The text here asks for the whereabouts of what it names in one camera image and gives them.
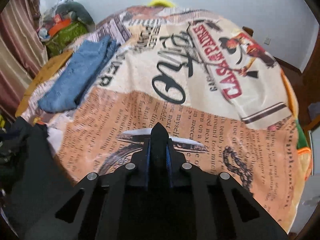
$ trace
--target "wall outlet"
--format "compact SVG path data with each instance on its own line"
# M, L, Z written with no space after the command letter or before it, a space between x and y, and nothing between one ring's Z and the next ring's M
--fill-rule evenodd
M271 38L266 37L266 39L264 40L264 44L269 45L269 44L270 44L270 41L271 41Z

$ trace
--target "silver screw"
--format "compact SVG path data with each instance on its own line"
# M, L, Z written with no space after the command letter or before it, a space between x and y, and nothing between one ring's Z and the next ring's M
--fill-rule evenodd
M134 169L135 167L136 167L136 165L135 165L134 163L127 163L126 166L125 166L125 168L126 168L127 170L132 170L132 169Z
M185 170L190 170L192 168L192 165L190 163L183 163L182 168Z
M220 177L221 177L222 179L229 179L229 178L230 178L230 175L229 175L229 173L227 173L227 172L222 172L222 173L220 174Z
M94 172L91 172L91 173L89 173L89 174L87 175L87 179L88 179L88 180L94 180L94 179L96 179L96 178L97 178L97 174L94 173Z

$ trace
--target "blue denim pants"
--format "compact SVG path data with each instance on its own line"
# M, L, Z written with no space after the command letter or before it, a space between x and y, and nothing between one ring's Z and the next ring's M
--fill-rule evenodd
M38 101L39 108L49 113L75 109L116 49L116 41L109 35L100 42L84 41L52 88Z

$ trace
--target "triangular cutout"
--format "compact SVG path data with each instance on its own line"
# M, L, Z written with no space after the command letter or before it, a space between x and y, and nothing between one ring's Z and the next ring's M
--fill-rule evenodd
M80 189L62 208L56 213L57 219L63 220L67 223L72 223L75 220L77 210L84 196L84 190Z
M242 222L248 222L259 217L259 212L249 203L249 201L237 189L232 190L233 198L236 202Z

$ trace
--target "curtain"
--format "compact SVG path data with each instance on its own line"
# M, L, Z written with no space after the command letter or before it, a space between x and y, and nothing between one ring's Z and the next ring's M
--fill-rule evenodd
M10 119L48 60L36 33L39 16L39 0L10 0L0 14L0 110Z

